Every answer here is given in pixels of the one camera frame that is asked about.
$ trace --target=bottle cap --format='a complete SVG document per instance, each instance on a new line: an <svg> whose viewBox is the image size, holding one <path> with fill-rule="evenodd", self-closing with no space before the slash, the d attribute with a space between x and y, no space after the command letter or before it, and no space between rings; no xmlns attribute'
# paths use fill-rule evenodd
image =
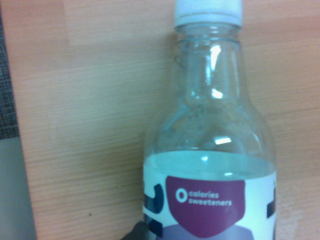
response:
<svg viewBox="0 0 320 240"><path fill-rule="evenodd" d="M242 26L242 0L177 0L174 26L214 22Z"/></svg>

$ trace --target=bottle label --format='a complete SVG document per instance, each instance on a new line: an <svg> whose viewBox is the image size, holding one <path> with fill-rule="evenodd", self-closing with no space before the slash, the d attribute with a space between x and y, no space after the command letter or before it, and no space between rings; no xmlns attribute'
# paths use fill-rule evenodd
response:
<svg viewBox="0 0 320 240"><path fill-rule="evenodd" d="M148 240L275 239L276 172L213 181L154 169L145 166L143 177Z"/></svg>

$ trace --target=wood grain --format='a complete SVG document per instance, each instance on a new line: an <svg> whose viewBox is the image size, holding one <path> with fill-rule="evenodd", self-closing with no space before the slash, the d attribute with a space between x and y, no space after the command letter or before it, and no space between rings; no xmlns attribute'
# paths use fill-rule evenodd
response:
<svg viewBox="0 0 320 240"><path fill-rule="evenodd" d="M142 218L174 0L1 0L39 240L117 240ZM320 1L244 0L253 103L278 152L278 240L320 238Z"/></svg>

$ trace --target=bottle neck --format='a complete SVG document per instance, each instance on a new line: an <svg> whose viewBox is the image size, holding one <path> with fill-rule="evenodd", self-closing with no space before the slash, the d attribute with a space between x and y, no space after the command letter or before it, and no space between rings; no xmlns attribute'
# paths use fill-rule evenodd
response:
<svg viewBox="0 0 320 240"><path fill-rule="evenodd" d="M249 100L240 28L230 24L178 26L173 80L178 98L189 106Z"/></svg>

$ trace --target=plastic bottle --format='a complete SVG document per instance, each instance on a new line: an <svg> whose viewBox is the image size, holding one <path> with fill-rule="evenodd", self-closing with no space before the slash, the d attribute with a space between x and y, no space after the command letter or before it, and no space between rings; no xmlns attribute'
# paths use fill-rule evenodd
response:
<svg viewBox="0 0 320 240"><path fill-rule="evenodd" d="M178 0L172 91L144 152L148 240L274 240L271 132L250 102L241 0Z"/></svg>

